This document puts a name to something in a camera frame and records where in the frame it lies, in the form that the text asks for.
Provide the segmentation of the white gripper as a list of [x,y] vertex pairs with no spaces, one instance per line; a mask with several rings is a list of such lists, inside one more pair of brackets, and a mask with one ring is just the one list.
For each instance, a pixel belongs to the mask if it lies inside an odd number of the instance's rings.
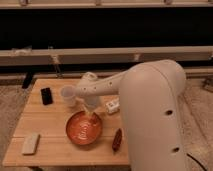
[[[89,110],[95,110],[101,105],[101,100],[99,96],[88,96],[84,98],[84,103]],[[85,113],[90,116],[91,113],[86,107],[84,107]]]

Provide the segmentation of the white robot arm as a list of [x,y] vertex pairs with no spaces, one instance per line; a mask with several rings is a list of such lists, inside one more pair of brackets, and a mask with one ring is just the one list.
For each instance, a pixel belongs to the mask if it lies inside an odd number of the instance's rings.
[[117,94],[132,171],[188,171],[178,96],[186,83],[173,60],[137,64],[102,79],[82,79],[79,97]]

